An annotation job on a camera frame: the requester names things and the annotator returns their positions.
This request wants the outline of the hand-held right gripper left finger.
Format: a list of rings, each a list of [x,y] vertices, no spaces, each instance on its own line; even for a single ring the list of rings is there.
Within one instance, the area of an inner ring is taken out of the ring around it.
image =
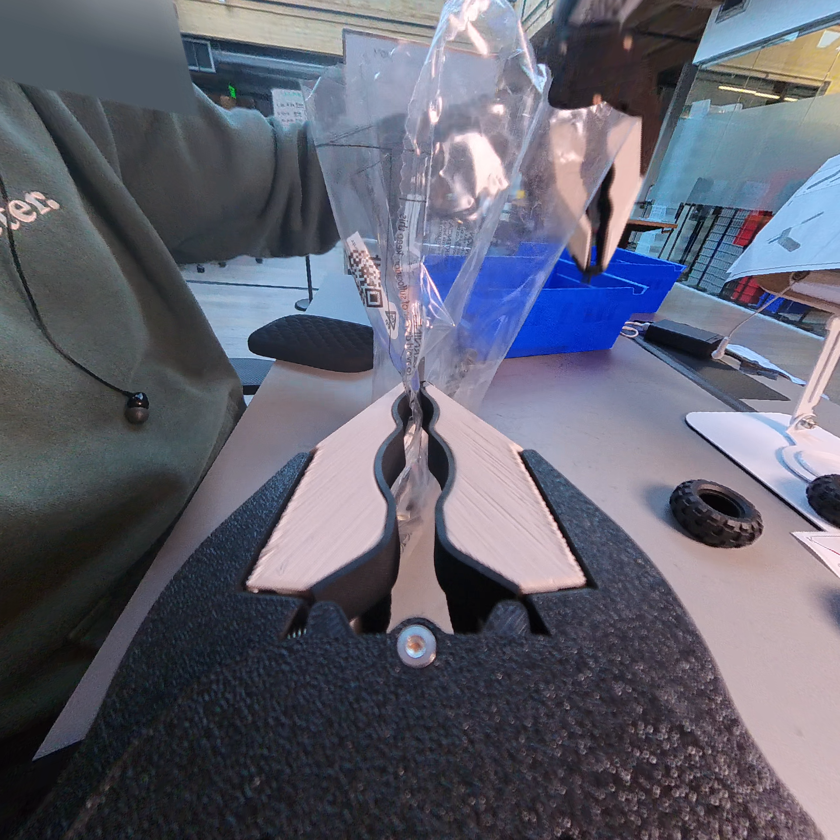
[[[399,385],[315,447],[248,591],[335,602],[363,631],[387,629],[400,563],[392,486],[410,417]]]

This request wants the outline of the white stand base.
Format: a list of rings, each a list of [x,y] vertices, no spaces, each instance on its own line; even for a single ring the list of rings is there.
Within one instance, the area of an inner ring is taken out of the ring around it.
[[[828,305],[826,337],[791,415],[689,413],[686,423],[818,529],[838,533],[807,499],[814,479],[839,471],[839,437],[820,427],[816,408],[839,357],[838,304]]]

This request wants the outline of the large clear plastic bag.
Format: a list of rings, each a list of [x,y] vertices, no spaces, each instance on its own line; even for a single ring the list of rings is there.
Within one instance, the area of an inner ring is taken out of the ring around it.
[[[558,110],[509,2],[446,2],[429,47],[349,33],[343,65],[306,94],[342,247],[377,341],[402,378],[407,466],[393,486],[401,527],[424,518],[429,478],[418,393],[477,407],[593,187],[606,169],[606,102]],[[511,333],[489,355],[460,344],[487,256],[537,256]]]

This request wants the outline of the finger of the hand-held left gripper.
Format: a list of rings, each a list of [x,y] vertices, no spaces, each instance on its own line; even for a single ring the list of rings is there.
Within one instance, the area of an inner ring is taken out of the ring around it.
[[[565,250],[582,275],[592,277],[603,271],[607,233],[607,169],[602,164],[588,166],[584,169],[584,185],[593,187],[592,195]]]
[[[615,123],[605,137],[608,166],[594,204],[595,274],[609,266],[643,181],[643,120],[638,116],[616,116]]]

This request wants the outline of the blue storage bin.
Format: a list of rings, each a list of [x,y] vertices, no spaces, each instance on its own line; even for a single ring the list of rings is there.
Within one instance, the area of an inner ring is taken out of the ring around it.
[[[494,339],[511,333],[526,298],[527,281],[544,260],[537,256],[489,255],[479,270],[461,320],[460,344],[483,361]],[[625,321],[645,312],[644,284],[604,273],[584,281],[559,260],[507,351],[508,358],[610,349]]]
[[[573,287],[577,283],[596,288],[627,288],[633,292],[633,313],[655,313],[684,271],[685,267],[676,262],[617,248],[603,273],[586,276],[565,250],[546,287]]]

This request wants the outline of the instruction booklet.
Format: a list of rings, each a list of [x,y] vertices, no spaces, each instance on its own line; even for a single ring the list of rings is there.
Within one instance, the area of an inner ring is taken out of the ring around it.
[[[729,269],[774,295],[839,314],[839,157],[828,159]]]

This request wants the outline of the black power adapter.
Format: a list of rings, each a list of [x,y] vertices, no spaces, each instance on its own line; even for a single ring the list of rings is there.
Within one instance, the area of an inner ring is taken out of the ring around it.
[[[649,323],[644,331],[644,340],[692,358],[705,360],[712,358],[724,341],[724,336],[683,322],[665,319]]]

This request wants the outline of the black toy tire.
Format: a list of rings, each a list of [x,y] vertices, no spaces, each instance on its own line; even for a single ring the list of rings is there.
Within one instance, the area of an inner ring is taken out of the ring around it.
[[[763,532],[758,509],[735,490],[715,481],[682,482],[672,491],[669,506],[691,537],[714,548],[746,547]]]
[[[805,496],[819,518],[839,528],[840,475],[826,474],[814,478],[806,487]]]

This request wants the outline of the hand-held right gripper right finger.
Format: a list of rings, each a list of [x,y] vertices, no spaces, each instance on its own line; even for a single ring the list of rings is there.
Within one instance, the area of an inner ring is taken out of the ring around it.
[[[502,601],[585,587],[522,448],[433,385],[421,404],[441,488],[434,569],[453,629],[479,631]]]

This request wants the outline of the person's left forearm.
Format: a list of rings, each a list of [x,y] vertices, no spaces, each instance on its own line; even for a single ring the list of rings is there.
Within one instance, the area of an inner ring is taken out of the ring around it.
[[[175,261],[330,251],[339,233],[308,130],[194,93],[193,115],[107,106],[122,181]]]

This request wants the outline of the person's torso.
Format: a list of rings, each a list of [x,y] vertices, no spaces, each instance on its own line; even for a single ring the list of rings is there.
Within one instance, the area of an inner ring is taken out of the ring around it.
[[[64,706],[243,410],[112,104],[2,80],[3,741]]]

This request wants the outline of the white sticker sheet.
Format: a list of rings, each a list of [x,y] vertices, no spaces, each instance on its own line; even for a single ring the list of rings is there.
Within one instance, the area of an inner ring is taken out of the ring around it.
[[[819,559],[836,577],[840,576],[840,536],[838,532],[799,531],[793,532],[792,536]]]

